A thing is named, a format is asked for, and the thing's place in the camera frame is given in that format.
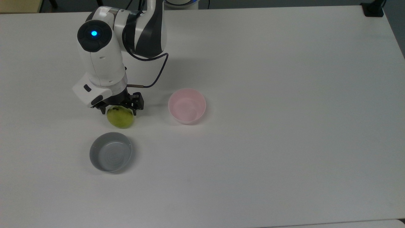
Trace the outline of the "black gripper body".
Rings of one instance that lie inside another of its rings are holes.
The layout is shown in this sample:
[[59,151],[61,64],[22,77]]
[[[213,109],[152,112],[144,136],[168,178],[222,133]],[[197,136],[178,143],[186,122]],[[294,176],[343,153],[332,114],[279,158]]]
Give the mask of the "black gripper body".
[[101,107],[105,108],[108,105],[118,105],[131,110],[135,110],[133,106],[133,98],[134,94],[130,94],[127,89],[124,89],[117,95],[111,96],[109,98],[103,98],[103,100],[97,100],[98,102],[94,104],[94,107],[97,109],[101,109]]

